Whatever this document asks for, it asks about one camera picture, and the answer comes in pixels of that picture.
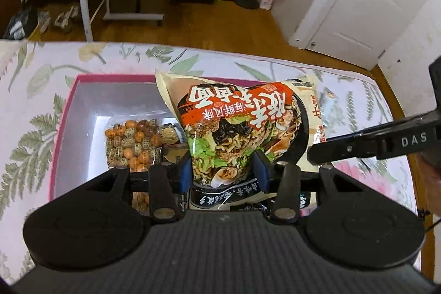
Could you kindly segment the wooden nightstand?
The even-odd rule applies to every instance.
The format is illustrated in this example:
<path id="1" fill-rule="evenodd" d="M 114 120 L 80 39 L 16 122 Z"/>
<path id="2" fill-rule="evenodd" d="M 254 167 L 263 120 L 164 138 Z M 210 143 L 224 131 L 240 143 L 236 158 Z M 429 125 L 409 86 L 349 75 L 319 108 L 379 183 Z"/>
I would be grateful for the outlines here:
<path id="1" fill-rule="evenodd" d="M 4 32 L 12 16 L 15 16 L 21 9 L 21 0 L 0 0 L 0 36 L 3 38 Z"/>

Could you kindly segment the black gold snack packet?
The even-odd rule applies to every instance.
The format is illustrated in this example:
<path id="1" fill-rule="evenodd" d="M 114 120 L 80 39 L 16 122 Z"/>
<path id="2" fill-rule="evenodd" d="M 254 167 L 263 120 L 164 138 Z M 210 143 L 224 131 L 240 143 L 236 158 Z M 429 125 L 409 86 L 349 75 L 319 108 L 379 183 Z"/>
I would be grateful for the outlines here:
<path id="1" fill-rule="evenodd" d="M 188 151 L 188 144 L 176 124 L 164 124 L 160 127 L 162 136 L 162 160 L 178 163 Z"/>

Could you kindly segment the red label peanut bag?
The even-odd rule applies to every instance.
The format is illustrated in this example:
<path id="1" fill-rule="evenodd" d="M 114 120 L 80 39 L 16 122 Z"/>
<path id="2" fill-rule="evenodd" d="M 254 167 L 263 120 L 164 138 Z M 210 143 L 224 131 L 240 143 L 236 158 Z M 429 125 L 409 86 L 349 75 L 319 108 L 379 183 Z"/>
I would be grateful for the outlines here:
<path id="1" fill-rule="evenodd" d="M 105 129 L 108 168 L 146 172 L 162 162 L 162 136 L 157 119 L 126 120 Z"/>

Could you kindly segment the white snack bar packet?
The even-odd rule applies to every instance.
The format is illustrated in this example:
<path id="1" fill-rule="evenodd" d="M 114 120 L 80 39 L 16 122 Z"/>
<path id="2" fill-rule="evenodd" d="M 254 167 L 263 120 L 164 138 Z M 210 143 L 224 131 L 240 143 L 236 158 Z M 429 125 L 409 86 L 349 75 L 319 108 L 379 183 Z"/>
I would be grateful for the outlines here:
<path id="1" fill-rule="evenodd" d="M 338 97 L 327 87 L 320 94 L 319 107 L 323 124 L 327 124 L 334 105 L 338 102 Z"/>

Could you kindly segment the pink cardboard box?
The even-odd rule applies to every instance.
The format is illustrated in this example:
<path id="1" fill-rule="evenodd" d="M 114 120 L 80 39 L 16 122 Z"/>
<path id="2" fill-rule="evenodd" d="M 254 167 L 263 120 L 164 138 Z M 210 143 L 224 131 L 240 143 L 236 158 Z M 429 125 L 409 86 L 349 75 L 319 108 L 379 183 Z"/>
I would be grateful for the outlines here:
<path id="1" fill-rule="evenodd" d="M 243 87 L 171 74 L 83 75 L 62 116 L 52 198 L 114 207 L 142 195 L 149 215 L 230 211 L 274 198 L 276 145 L 300 126 L 281 83 Z"/>

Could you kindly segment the clear bag coated peanuts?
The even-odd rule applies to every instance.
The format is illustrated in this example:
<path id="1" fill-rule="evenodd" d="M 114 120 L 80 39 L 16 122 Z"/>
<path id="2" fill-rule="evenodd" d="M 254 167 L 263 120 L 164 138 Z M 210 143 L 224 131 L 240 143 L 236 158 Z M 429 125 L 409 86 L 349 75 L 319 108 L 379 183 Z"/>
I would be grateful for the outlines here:
<path id="1" fill-rule="evenodd" d="M 132 207 L 142 216 L 149 216 L 149 193 L 133 192 Z"/>

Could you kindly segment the floral bed sheet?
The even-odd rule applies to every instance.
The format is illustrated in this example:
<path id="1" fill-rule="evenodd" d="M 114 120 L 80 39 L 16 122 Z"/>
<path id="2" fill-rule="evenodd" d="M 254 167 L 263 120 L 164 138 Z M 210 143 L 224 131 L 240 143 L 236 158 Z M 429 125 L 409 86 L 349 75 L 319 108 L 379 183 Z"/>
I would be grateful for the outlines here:
<path id="1" fill-rule="evenodd" d="M 1 42 L 1 278 L 33 268 L 22 237 L 38 207 L 114 166 L 193 158 L 191 203 L 262 200 L 250 155 L 279 160 L 392 121 L 352 72 L 170 45 Z"/>

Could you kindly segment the instant noodle bag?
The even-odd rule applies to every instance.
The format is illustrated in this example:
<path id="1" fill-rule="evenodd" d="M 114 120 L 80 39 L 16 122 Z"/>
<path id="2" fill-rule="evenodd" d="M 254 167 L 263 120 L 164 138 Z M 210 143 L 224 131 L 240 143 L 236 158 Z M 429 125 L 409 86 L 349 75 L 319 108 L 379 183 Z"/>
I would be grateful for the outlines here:
<path id="1" fill-rule="evenodd" d="M 263 193 L 252 172 L 255 150 L 271 163 L 285 160 L 308 175 L 318 173 L 306 154 L 326 140 L 314 75 L 248 87 L 165 72 L 156 73 L 155 80 L 185 132 L 192 207 L 227 211 L 271 197 L 274 193 Z"/>

